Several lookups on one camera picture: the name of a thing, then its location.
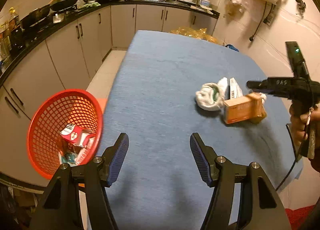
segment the kitchen counter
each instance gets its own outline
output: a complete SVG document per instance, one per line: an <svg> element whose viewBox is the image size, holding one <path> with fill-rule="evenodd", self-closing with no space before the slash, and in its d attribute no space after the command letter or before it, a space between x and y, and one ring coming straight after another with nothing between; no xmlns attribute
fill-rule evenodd
<svg viewBox="0 0 320 230"><path fill-rule="evenodd" d="M58 31L59 29L63 28L67 24L73 22L74 20L76 20L86 14L89 14L91 12L94 12L96 10L99 10L101 8L104 8L104 7L107 7L110 5L119 5L119 4L148 4L148 5L158 5L158 6L169 6L169 7L173 7L173 8L179 8L179 9L183 9L183 10L189 10L189 11L201 13L203 15L211 16L212 18L215 18L215 19L218 19L219 15L220 15L220 13L218 13L214 10L212 10L213 14L209 14L204 11L192 9L190 6L195 5L192 3L188 3L188 2L175 3L174 1L171 1L171 3L170 3L170 2L165 2L165 1L161 1L161 0L159 0L159 1L150 1L150 0L124 1L124 0L120 0L120 1L108 2L108 3L102 4L101 6L98 6L98 7L87 8L84 10L77 10L76 12L69 14L62 23L53 24L53 25L50 25L49 27L43 29L41 31L41 33L37 34L36 39L34 39L32 42L28 42L26 44L26 47L22 51L20 51L16 55L12 55L11 60L8 63L6 63L6 68L2 72L0 71L0 86L3 85L6 78L13 71L13 69L19 64L19 62L28 53L30 53L31 50L33 50L37 45L39 45L42 41L44 41L47 37L49 37L50 35L52 35L56 31Z"/></svg>

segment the blue tablecloth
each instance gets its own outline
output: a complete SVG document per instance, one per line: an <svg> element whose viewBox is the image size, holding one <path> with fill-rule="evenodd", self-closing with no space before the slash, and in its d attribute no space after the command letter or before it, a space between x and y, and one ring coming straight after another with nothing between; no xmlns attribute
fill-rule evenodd
<svg viewBox="0 0 320 230"><path fill-rule="evenodd" d="M258 125L226 126L223 112L197 107L201 85L224 76L234 77L244 94L247 80L266 78L250 57L231 49L180 35L136 33L108 99L98 150L102 155L121 132L129 136L118 180L107 189L120 230L200 229L213 188L201 180L192 156L193 132L233 163L258 162L274 186L287 174L294 154L281 99L268 96L268 117ZM301 169L300 162L287 182ZM239 193L237 184L230 222L237 219Z"/></svg>

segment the yellow plastic bag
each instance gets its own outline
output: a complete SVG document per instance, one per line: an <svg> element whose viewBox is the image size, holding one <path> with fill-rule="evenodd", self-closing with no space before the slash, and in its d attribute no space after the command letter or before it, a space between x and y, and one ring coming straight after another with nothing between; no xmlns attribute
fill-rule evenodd
<svg viewBox="0 0 320 230"><path fill-rule="evenodd" d="M207 31L206 28L194 30L194 29L188 28L188 27L180 27L177 30L170 31L170 33L179 34L179 35L183 35L183 36L187 36L187 37L191 37L191 38L195 38L195 39L203 39L203 40L207 40L209 42L212 42L212 43L215 43L218 45L223 45L223 43L221 41L219 41L218 39L216 39L215 37L212 37L212 36L206 34L206 31Z"/></svg>

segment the wok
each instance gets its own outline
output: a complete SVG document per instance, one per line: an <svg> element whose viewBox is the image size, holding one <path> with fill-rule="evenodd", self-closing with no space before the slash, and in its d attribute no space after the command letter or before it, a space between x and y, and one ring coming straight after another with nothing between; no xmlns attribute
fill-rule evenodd
<svg viewBox="0 0 320 230"><path fill-rule="evenodd" d="M20 21L20 25L23 29L29 28L31 25L35 24L39 20L47 17L50 12L50 4L47 4L41 8L37 8L29 13Z"/></svg>
<svg viewBox="0 0 320 230"><path fill-rule="evenodd" d="M54 11L61 11L73 6L77 0L53 0L50 4L50 8Z"/></svg>

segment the white cabinet door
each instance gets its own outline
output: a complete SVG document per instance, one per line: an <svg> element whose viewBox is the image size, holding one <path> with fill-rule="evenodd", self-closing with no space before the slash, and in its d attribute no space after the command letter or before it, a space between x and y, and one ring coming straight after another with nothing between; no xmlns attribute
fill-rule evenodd
<svg viewBox="0 0 320 230"><path fill-rule="evenodd" d="M26 139L29 124L27 116L4 87L0 87L0 172L24 182L46 186L49 181L35 171L28 159Z"/></svg>
<svg viewBox="0 0 320 230"><path fill-rule="evenodd" d="M64 89L45 41L21 60L4 87L30 119L45 100Z"/></svg>
<svg viewBox="0 0 320 230"><path fill-rule="evenodd" d="M93 12L79 18L78 24L84 60L88 68L90 80L92 80L102 64L99 45L98 12Z"/></svg>
<svg viewBox="0 0 320 230"><path fill-rule="evenodd" d="M162 31L165 7L155 5L137 5L136 32Z"/></svg>
<svg viewBox="0 0 320 230"><path fill-rule="evenodd" d="M162 31L170 32L177 30L179 27L190 27L191 12L177 8L165 8L164 22Z"/></svg>
<svg viewBox="0 0 320 230"><path fill-rule="evenodd" d="M206 33L209 35L212 35L213 30L216 26L217 19L204 15L202 13L195 13L192 12L192 17L191 17L191 28L195 30L199 30L202 28L207 28Z"/></svg>
<svg viewBox="0 0 320 230"><path fill-rule="evenodd" d="M111 7L104 7L98 12L98 15L100 54L103 59L112 47Z"/></svg>
<svg viewBox="0 0 320 230"><path fill-rule="evenodd" d="M65 89L86 89L90 83L80 43L79 26L74 21L46 39L53 64Z"/></svg>
<svg viewBox="0 0 320 230"><path fill-rule="evenodd" d="M136 4L111 6L112 48L129 47L135 33L136 7Z"/></svg>

